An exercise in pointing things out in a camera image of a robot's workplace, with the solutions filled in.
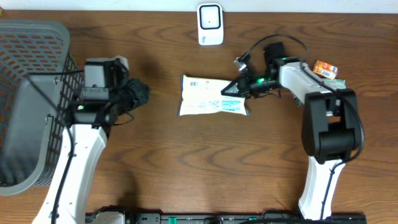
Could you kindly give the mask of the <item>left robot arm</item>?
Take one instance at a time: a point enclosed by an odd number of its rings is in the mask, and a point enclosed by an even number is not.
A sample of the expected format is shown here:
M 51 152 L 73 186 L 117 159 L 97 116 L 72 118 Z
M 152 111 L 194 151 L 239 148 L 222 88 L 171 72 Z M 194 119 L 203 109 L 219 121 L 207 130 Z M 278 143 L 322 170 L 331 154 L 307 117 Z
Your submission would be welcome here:
M 110 86 L 85 86 L 81 96 L 62 113 L 60 156 L 34 223 L 129 223 L 129 213 L 112 206 L 87 215 L 87 200 L 111 128 L 119 116 L 149 101 L 149 87 L 132 78 Z

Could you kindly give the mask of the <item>white snack bag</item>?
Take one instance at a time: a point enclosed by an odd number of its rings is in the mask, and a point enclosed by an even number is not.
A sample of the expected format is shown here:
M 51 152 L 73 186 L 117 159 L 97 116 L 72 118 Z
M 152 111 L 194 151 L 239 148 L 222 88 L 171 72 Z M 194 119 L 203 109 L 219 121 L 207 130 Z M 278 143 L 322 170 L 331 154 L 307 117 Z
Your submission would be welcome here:
M 182 75 L 182 101 L 178 115 L 212 114 L 227 112 L 247 116 L 245 99 L 235 96 L 224 96 L 222 89 L 231 81 L 210 78 L 196 78 Z

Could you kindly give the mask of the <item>mint wet wipes pack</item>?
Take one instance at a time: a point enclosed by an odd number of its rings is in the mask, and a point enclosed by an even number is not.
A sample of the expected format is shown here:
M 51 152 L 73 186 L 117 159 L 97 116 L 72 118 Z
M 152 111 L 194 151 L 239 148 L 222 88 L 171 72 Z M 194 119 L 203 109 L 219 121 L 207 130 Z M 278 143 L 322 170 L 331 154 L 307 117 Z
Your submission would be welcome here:
M 346 81 L 341 80 L 341 79 L 328 79 L 328 78 L 323 78 L 322 79 L 324 84 L 328 85 L 329 87 L 333 89 L 346 89 Z

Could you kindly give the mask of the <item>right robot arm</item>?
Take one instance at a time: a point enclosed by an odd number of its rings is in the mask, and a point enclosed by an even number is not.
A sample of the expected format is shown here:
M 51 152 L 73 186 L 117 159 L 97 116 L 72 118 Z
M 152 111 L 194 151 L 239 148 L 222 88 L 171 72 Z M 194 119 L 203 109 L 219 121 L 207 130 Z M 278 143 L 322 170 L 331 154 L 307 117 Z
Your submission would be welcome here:
M 302 144 L 308 171 L 298 209 L 306 220 L 331 218 L 340 174 L 364 143 L 355 92 L 327 85 L 295 57 L 267 57 L 262 75 L 254 74 L 247 57 L 238 57 L 234 63 L 241 75 L 222 89 L 222 95 L 260 98 L 270 90 L 285 88 L 303 103 Z

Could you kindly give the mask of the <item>dark green round-logo packet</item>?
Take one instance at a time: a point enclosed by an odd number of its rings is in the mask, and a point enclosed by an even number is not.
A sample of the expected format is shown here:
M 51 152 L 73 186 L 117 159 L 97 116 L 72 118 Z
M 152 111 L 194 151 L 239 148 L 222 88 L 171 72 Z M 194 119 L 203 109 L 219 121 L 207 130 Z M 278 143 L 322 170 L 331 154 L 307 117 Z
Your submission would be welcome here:
M 303 107 L 304 106 L 304 103 L 296 95 L 293 95 L 293 97 L 294 97 L 294 101 L 295 101 L 297 107 Z

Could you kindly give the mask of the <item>orange tissue pack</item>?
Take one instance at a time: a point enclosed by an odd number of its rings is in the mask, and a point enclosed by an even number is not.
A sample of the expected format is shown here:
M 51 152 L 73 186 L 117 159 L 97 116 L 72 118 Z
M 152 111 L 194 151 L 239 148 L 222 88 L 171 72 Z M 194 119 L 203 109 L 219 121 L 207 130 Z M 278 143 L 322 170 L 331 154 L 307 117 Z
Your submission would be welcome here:
M 337 76 L 338 68 L 322 60 L 317 60 L 313 67 L 313 73 L 334 80 Z

